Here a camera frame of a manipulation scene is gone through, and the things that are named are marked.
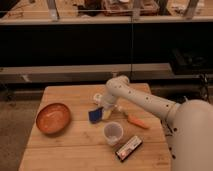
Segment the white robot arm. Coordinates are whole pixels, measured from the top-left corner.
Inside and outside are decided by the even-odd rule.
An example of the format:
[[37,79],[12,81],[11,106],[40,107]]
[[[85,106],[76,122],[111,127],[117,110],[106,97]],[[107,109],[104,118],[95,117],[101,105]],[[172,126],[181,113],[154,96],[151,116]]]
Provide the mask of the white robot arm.
[[182,104],[132,88],[127,76],[109,79],[101,105],[105,110],[124,98],[173,131],[171,171],[213,171],[213,105],[204,100]]

